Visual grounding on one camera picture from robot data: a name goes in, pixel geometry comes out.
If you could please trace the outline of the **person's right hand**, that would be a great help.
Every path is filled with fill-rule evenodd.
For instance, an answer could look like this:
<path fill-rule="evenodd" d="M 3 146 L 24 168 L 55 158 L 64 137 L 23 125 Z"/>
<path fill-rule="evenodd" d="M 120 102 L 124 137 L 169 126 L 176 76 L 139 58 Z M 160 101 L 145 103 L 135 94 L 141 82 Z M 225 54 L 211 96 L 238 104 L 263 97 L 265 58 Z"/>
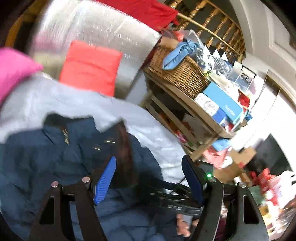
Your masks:
<path fill-rule="evenodd" d="M 189 237 L 191 235 L 189 225 L 184 221 L 184 216 L 182 214 L 177 214 L 177 235 L 182 237 Z"/>

